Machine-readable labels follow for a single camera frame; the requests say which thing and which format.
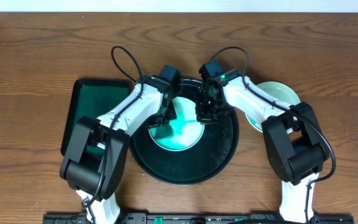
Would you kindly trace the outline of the green scouring sponge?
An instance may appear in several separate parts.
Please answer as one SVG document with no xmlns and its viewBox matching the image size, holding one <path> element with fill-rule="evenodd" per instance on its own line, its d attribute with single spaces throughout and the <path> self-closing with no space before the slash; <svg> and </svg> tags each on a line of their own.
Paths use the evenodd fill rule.
<svg viewBox="0 0 358 224">
<path fill-rule="evenodd" d="M 156 140 L 170 138 L 173 136 L 173 128 L 169 124 L 164 124 L 155 128 L 154 138 Z"/>
</svg>

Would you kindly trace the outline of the light green back plate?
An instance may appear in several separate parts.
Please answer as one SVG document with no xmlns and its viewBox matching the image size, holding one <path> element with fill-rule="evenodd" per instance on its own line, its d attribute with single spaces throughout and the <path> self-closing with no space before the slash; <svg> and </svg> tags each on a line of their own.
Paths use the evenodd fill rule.
<svg viewBox="0 0 358 224">
<path fill-rule="evenodd" d="M 184 97 L 176 97 L 172 100 L 177 118 L 168 122 L 173 128 L 173 136 L 156 140 L 155 128 L 149 129 L 149 134 L 154 143 L 168 151 L 184 151 L 193 147 L 204 133 L 204 125 L 196 120 L 196 103 Z"/>
</svg>

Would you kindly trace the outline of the light green plate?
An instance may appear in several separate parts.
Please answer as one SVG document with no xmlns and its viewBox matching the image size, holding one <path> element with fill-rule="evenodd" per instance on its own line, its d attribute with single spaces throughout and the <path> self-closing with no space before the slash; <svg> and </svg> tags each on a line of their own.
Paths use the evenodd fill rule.
<svg viewBox="0 0 358 224">
<path fill-rule="evenodd" d="M 154 143 L 168 151 L 184 151 L 193 147 L 204 133 L 204 125 L 196 120 L 196 103 L 184 97 L 176 97 L 172 100 L 177 118 L 168 122 L 173 128 L 173 136 L 156 140 L 155 128 L 149 129 L 149 134 Z"/>
<path fill-rule="evenodd" d="M 252 88 L 255 89 L 255 86 L 259 88 L 259 91 L 264 91 L 266 94 L 270 95 L 272 98 L 286 102 L 289 105 L 297 105 L 301 102 L 300 98 L 289 86 L 286 86 L 283 83 L 279 82 L 263 82 L 258 85 L 253 85 Z M 251 109 L 251 114 L 246 113 L 248 122 L 259 132 L 262 131 L 263 118 L 265 118 L 265 109 L 268 109 L 268 112 L 277 112 L 278 109 L 271 107 L 269 104 L 256 97 L 258 100 L 258 107 Z"/>
</svg>

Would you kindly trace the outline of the light green front plate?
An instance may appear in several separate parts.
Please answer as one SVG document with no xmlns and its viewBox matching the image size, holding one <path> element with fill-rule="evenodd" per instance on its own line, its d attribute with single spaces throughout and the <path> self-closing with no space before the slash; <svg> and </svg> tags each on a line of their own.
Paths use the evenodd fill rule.
<svg viewBox="0 0 358 224">
<path fill-rule="evenodd" d="M 286 102 L 289 105 L 297 105 L 301 102 L 300 98 L 289 86 L 286 86 L 283 83 L 279 82 L 263 82 L 258 85 L 253 85 L 252 88 L 255 89 L 255 86 L 259 88 L 259 91 L 264 91 L 266 94 L 270 95 L 272 98 Z M 251 114 L 246 113 L 248 122 L 259 132 L 262 131 L 263 118 L 265 118 L 265 109 L 268 109 L 268 112 L 277 112 L 278 109 L 271 107 L 269 104 L 256 97 L 258 100 L 258 107 L 251 109 Z"/>
</svg>

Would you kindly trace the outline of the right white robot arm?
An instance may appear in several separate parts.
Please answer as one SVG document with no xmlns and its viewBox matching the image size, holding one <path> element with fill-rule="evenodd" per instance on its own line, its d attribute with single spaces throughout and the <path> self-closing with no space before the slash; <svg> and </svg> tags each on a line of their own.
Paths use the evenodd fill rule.
<svg viewBox="0 0 358 224">
<path fill-rule="evenodd" d="M 268 161 L 282 181 L 281 217 L 287 222 L 310 223 L 314 185 L 322 181 L 319 173 L 324 162 L 334 159 L 312 107 L 273 97 L 238 69 L 202 68 L 199 73 L 203 85 L 197 120 L 218 122 L 235 107 L 259 123 Z"/>
</svg>

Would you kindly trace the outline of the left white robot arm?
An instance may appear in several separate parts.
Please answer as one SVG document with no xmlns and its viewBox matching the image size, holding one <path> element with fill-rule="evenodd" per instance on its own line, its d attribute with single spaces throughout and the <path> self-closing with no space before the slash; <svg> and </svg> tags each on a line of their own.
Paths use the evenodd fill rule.
<svg viewBox="0 0 358 224">
<path fill-rule="evenodd" d="M 181 93 L 181 75 L 140 77 L 133 91 L 96 119 L 81 117 L 73 127 L 60 166 L 60 177 L 76 190 L 89 223 L 115 223 L 121 212 L 119 185 L 131 136 L 152 118 L 158 126 L 174 97 Z"/>
</svg>

